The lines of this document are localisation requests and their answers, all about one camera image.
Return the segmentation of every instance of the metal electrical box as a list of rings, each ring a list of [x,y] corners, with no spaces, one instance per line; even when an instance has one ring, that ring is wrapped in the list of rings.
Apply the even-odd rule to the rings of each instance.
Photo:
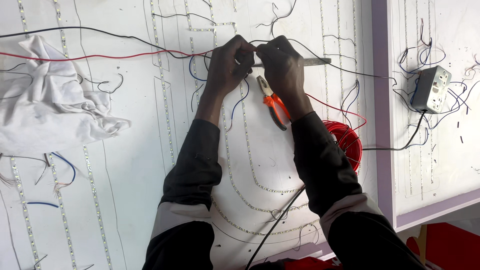
[[[440,113],[447,96],[452,74],[441,66],[421,71],[417,90],[413,94],[413,108],[427,113]]]

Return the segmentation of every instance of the left hand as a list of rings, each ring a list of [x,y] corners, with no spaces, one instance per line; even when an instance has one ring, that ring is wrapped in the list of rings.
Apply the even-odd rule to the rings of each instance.
[[[212,52],[204,93],[223,98],[233,91],[255,64],[256,47],[242,36],[236,35],[229,42]]]

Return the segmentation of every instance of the wire coil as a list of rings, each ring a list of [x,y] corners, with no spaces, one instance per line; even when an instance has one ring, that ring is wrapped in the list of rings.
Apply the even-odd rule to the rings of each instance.
[[[336,144],[347,156],[354,171],[360,166],[362,146],[358,135],[346,124],[323,121],[325,127],[336,138]]]

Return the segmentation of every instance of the orange-handled pliers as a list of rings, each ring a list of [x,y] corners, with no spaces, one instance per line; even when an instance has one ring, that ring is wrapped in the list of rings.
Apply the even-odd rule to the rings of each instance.
[[[260,89],[264,94],[264,104],[268,106],[268,110],[270,111],[270,115],[272,116],[274,123],[281,130],[283,131],[287,130],[287,127],[283,124],[282,120],[278,116],[278,113],[275,109],[275,103],[282,108],[283,112],[285,112],[287,117],[290,119],[290,114],[288,113],[287,108],[285,108],[285,105],[283,104],[282,100],[272,91],[272,89],[268,85],[268,82],[262,76],[258,76],[257,81],[258,81],[258,85],[260,86]]]

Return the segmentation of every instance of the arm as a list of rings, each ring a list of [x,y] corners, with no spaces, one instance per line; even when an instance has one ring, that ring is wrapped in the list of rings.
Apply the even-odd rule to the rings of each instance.
[[[345,268],[375,264],[424,269],[397,237],[376,203],[362,193],[357,176],[303,91],[303,58],[284,36],[258,46],[265,79],[292,117],[295,165],[305,183],[309,208],[321,218],[327,241]]]
[[[143,269],[212,269],[211,193],[222,178],[218,164],[218,120],[223,98],[251,73],[255,46],[240,35],[212,53],[210,72],[195,119],[175,167],[163,184],[163,196]]]

